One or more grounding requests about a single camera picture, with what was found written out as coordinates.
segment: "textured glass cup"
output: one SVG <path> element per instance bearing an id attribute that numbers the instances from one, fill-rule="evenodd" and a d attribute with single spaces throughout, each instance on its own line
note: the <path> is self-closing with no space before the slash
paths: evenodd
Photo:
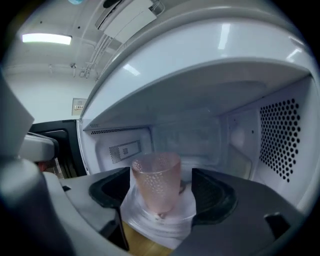
<path id="1" fill-rule="evenodd" d="M 169 212 L 179 198 L 181 161 L 174 152 L 141 155 L 132 172 L 147 207 L 156 214 Z"/>

